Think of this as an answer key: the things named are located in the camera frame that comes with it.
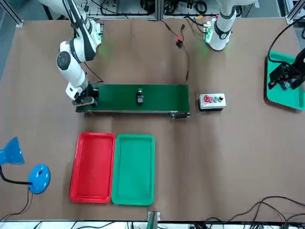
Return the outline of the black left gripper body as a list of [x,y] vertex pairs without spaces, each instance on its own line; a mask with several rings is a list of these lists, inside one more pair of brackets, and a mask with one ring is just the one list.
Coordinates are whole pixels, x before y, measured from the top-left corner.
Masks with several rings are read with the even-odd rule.
[[305,48],[303,48],[296,56],[295,67],[302,74],[305,73]]

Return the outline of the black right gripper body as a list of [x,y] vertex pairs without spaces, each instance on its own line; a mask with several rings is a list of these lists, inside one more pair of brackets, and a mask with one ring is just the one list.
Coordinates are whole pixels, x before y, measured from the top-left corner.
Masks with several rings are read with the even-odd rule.
[[99,89],[92,86],[91,83],[88,83],[82,89],[82,99],[86,97],[92,97],[93,99],[97,99],[99,96]]

